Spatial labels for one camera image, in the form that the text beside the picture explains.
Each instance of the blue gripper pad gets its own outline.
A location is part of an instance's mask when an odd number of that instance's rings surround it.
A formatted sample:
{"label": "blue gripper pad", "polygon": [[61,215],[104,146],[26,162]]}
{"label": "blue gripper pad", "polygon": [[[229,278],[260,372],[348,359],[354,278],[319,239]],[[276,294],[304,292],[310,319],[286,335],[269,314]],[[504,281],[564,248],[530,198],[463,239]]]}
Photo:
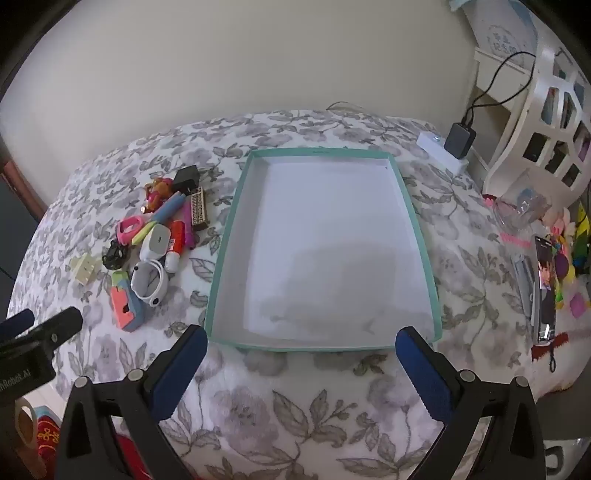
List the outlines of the blue gripper pad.
{"label": "blue gripper pad", "polygon": [[147,373],[148,376],[153,373],[157,380],[144,382],[150,413],[155,421],[172,416],[206,353],[205,330],[198,325],[189,325],[170,350],[156,357]]}
{"label": "blue gripper pad", "polygon": [[404,371],[431,418],[442,421],[445,425],[449,424],[454,409],[452,392],[431,363],[436,357],[432,355],[429,355],[431,358],[427,357],[429,352],[433,355],[439,354],[433,352],[412,327],[403,328],[398,332],[395,347]]}
{"label": "blue gripper pad", "polygon": [[14,317],[0,321],[0,343],[12,340],[35,323],[35,316],[29,309],[18,312]]}

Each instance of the purple toy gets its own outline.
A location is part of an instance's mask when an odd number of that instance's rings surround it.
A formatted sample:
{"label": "purple toy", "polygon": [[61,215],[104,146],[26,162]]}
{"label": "purple toy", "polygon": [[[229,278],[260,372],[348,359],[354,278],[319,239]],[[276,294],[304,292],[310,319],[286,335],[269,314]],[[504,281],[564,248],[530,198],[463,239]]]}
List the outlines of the purple toy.
{"label": "purple toy", "polygon": [[556,276],[559,280],[562,280],[569,272],[569,259],[561,253],[556,254],[554,257],[554,268],[556,270]]}
{"label": "purple toy", "polygon": [[580,293],[575,293],[570,300],[570,311],[574,318],[579,318],[587,310],[587,304]]}
{"label": "purple toy", "polygon": [[185,247],[189,250],[195,248],[195,237],[193,236],[191,218],[191,197],[187,197],[183,205],[183,223],[185,224]]}

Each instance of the floral bedspread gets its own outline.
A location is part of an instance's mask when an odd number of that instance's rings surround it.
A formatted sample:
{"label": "floral bedspread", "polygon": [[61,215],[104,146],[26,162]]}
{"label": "floral bedspread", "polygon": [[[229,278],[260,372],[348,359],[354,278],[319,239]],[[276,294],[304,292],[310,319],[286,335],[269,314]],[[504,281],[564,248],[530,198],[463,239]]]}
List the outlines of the floral bedspread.
{"label": "floral bedspread", "polygon": [[[82,312],[81,333],[54,359],[54,386],[63,398],[79,375],[105,382],[146,368],[187,325],[204,319],[220,237],[252,149],[385,150],[398,161],[413,198],[436,277],[444,328],[436,348],[483,380],[525,375],[535,383],[499,232],[471,179],[441,170],[416,146],[426,130],[434,129],[410,119],[281,111],[184,125],[113,150],[78,168],[49,207],[22,263],[9,314],[29,307],[42,322],[71,305]],[[104,267],[82,286],[68,265],[84,252],[106,251],[117,222],[139,212],[151,177],[172,177],[187,165],[200,169],[210,228],[183,254],[147,323],[123,332],[115,325]],[[535,395],[545,392],[532,387]],[[406,478],[441,429],[393,351],[287,354],[215,344],[161,427],[188,465],[216,480]],[[481,438],[482,429],[464,463]]]}

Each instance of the phone screen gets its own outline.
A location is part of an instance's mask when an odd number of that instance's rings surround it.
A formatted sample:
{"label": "phone screen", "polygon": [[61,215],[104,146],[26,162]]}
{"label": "phone screen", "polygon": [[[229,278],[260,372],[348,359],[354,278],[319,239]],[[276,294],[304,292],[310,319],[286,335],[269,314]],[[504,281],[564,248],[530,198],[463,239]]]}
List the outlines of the phone screen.
{"label": "phone screen", "polygon": [[545,342],[554,338],[556,328],[556,291],[552,246],[543,238],[535,239],[538,252],[538,276],[540,279],[540,329],[538,341]]}

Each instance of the pink bracelet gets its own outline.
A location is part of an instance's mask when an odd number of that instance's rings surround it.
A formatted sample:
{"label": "pink bracelet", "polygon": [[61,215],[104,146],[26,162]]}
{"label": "pink bracelet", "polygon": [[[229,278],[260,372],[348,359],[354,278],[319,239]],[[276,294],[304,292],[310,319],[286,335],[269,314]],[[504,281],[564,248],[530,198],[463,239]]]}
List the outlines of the pink bracelet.
{"label": "pink bracelet", "polygon": [[117,240],[121,245],[129,245],[131,239],[143,228],[144,217],[134,215],[119,222],[117,226]]}

